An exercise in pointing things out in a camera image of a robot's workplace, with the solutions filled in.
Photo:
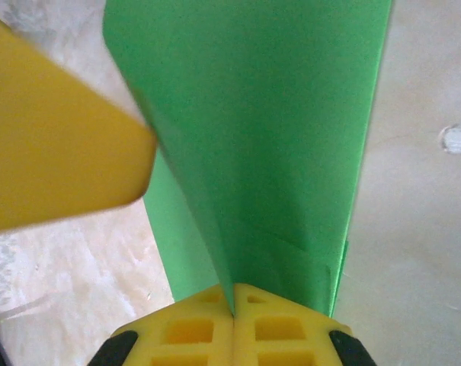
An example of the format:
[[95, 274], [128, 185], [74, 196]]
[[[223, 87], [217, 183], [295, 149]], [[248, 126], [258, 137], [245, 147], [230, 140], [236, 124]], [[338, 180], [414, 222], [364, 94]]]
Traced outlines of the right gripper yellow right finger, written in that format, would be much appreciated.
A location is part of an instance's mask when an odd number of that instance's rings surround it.
[[234, 365], [366, 365], [351, 329], [249, 284], [234, 286]]

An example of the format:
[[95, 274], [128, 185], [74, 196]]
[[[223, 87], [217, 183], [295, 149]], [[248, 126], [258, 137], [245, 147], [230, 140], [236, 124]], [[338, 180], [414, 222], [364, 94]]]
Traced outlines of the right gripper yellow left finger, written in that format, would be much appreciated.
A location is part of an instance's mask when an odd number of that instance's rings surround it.
[[214, 285], [118, 328], [93, 365], [232, 364], [233, 316]]

